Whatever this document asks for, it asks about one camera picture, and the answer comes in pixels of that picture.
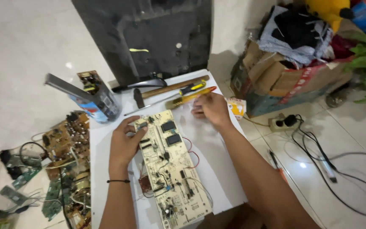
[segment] hammer head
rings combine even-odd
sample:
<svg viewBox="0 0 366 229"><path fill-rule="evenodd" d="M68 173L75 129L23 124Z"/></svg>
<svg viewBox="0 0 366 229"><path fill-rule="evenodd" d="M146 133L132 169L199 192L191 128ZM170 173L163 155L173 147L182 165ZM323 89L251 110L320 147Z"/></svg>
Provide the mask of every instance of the hammer head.
<svg viewBox="0 0 366 229"><path fill-rule="evenodd" d="M141 91L139 91L138 88L135 88L133 90L133 98L136 101L136 105L138 105L138 108L142 108L145 106L144 99L142 98Z"/></svg>

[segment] forearm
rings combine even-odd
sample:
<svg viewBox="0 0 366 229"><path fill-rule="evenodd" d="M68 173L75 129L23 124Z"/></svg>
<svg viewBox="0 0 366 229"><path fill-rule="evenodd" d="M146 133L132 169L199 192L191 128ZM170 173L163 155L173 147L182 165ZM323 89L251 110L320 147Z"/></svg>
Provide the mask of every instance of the forearm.
<svg viewBox="0 0 366 229"><path fill-rule="evenodd" d="M270 228L319 228L286 181L234 126L220 133L250 205Z"/></svg>
<svg viewBox="0 0 366 229"><path fill-rule="evenodd" d="M120 166L111 171L110 179L128 179L128 170ZM99 229L135 229L135 211L130 183L110 182L107 202Z"/></svg>

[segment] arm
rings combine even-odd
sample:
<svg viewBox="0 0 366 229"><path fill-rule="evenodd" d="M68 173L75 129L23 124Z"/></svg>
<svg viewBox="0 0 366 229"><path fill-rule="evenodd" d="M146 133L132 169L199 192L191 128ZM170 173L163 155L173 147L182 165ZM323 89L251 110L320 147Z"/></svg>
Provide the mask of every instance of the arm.
<svg viewBox="0 0 366 229"><path fill-rule="evenodd" d="M221 134L249 204L269 228L319 229L286 181L231 123L223 96L209 93L194 105L193 115L208 118Z"/></svg>
<svg viewBox="0 0 366 229"><path fill-rule="evenodd" d="M139 141L148 131L147 127L143 127L133 137L126 135L128 132L135 133L135 128L128 123L139 118L139 116L132 116L125 119L112 133L109 157L110 180L128 179L128 164L135 156ZM130 183L110 182L99 229L135 228L135 211Z"/></svg>

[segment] left hand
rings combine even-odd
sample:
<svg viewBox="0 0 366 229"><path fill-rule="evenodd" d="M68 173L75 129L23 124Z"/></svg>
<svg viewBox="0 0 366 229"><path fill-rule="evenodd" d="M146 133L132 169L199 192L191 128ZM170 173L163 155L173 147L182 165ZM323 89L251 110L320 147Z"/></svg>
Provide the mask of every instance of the left hand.
<svg viewBox="0 0 366 229"><path fill-rule="evenodd" d="M142 127L134 136L128 137L126 134L135 133L135 127L128 125L140 117L138 115L124 119L120 125L112 132L111 149L109 156L109 174L118 169L126 169L129 162L138 151L139 142L142 140L148 127Z"/></svg>

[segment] yellow plush toy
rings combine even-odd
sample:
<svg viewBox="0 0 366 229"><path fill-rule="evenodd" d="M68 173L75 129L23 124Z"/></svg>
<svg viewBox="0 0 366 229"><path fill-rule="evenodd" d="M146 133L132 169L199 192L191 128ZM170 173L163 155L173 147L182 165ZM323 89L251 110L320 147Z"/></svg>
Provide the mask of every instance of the yellow plush toy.
<svg viewBox="0 0 366 229"><path fill-rule="evenodd" d="M333 32L340 28L342 18L353 19L350 0L305 0L308 12L330 24Z"/></svg>

